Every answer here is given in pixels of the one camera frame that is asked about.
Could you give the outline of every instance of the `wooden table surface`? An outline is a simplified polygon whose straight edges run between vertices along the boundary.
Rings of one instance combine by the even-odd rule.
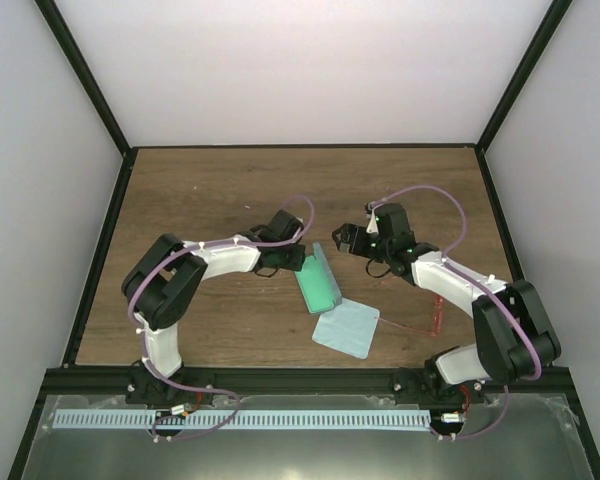
[[[364,225],[364,204],[404,186],[435,184],[463,205],[465,241],[452,257],[482,273],[510,279],[473,150],[424,148],[143,149],[116,225],[80,351],[79,364],[130,364],[141,354],[125,316],[120,285],[158,236],[226,238],[267,223],[289,196],[308,195],[316,207],[306,244],[321,242],[344,297],[378,308],[381,316],[430,330],[434,295],[406,282],[365,274],[365,260],[339,253],[331,232]],[[442,195],[417,191],[397,199],[419,241],[444,247],[460,232],[460,216]],[[302,203],[290,210],[307,218]],[[431,355],[473,341],[469,317],[444,304],[433,337],[378,323],[369,357],[359,360],[314,343],[318,317],[309,315],[293,272],[266,279],[230,274],[205,281],[178,324],[187,365],[413,367]]]

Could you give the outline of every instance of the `white wall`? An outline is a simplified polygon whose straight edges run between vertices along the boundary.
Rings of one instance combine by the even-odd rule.
[[[488,159],[600,451],[600,0],[573,2]]]
[[[33,1],[0,1],[0,479],[58,366],[120,156]]]
[[[477,141],[550,0],[59,0],[132,145]]]

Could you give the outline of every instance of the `black metal frame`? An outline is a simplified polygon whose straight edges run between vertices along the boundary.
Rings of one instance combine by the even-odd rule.
[[[131,148],[127,143],[104,95],[93,77],[84,57],[64,22],[54,0],[35,0],[45,20],[55,35],[76,75],[100,115],[111,138],[122,155],[122,165],[111,203],[107,211],[104,225],[98,239],[96,252],[89,270],[87,282],[78,307],[73,329],[63,357],[62,368],[49,369],[42,382],[40,392],[33,407],[29,423],[14,459],[9,475],[10,480],[21,478],[31,449],[31,444],[42,414],[44,402],[49,395],[126,395],[129,379],[138,367],[98,366],[83,367],[75,365],[76,355],[80,347],[82,335],[91,310],[102,268],[109,250],[115,225],[122,207],[127,185],[131,177],[133,165],[139,148]],[[560,20],[565,15],[571,0],[554,0],[539,26],[522,61],[515,71],[496,110],[489,120],[484,133],[477,144],[349,144],[349,145],[244,145],[244,146],[188,146],[186,148],[473,148],[494,218],[500,234],[505,255],[514,279],[523,278],[522,267],[517,257],[511,234],[507,227],[498,194],[491,179],[485,159],[485,152],[504,122],[526,80],[535,67],[542,52],[546,48]],[[184,147],[146,147],[146,148],[184,148]],[[241,395],[257,394],[386,394],[394,395],[398,403],[417,403],[422,408],[441,408],[457,405],[435,402],[424,398],[422,391],[414,388],[413,378],[420,374],[420,369],[233,369],[233,368],[192,368],[186,371],[193,377],[212,381],[218,388],[234,390]],[[394,386],[403,388],[396,392]],[[569,370],[560,367],[549,367],[537,382],[519,381],[510,386],[514,393],[564,394],[571,410],[578,416],[580,425],[578,433],[586,449],[589,464],[596,479],[600,479],[600,456],[589,430],[584,412],[573,385]],[[487,383],[483,392],[497,392],[501,386]]]

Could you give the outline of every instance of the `light blue cloth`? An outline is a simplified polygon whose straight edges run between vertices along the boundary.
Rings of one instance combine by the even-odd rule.
[[[323,313],[313,331],[313,341],[356,358],[367,358],[378,325],[377,308],[346,298]]]

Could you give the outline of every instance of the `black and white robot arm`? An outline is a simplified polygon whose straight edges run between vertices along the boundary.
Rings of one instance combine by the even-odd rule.
[[[139,325],[138,333],[143,334],[143,361],[150,361],[155,371],[166,378],[180,369],[177,322],[200,282],[233,272],[258,274],[265,268],[273,269],[274,273],[281,268],[301,270],[304,245],[292,242],[267,247],[266,244],[293,240],[302,228],[300,219],[280,210],[268,225],[259,225],[222,241],[183,242],[172,234],[158,238],[123,282],[122,293],[127,302],[132,301],[143,281],[166,258],[183,249],[191,251],[169,263],[165,267],[167,274],[156,275],[137,297],[133,316]]]
[[[333,232],[340,251],[388,265],[410,284],[437,293],[473,318],[476,343],[435,355],[425,363],[426,381],[443,391],[468,380],[493,379],[502,384],[534,373],[529,350],[481,288],[501,301],[529,338],[542,365],[560,355],[560,343],[542,302],[529,282],[507,283],[445,258],[437,247],[416,242],[407,213],[397,203],[367,208],[366,227],[345,223]]]

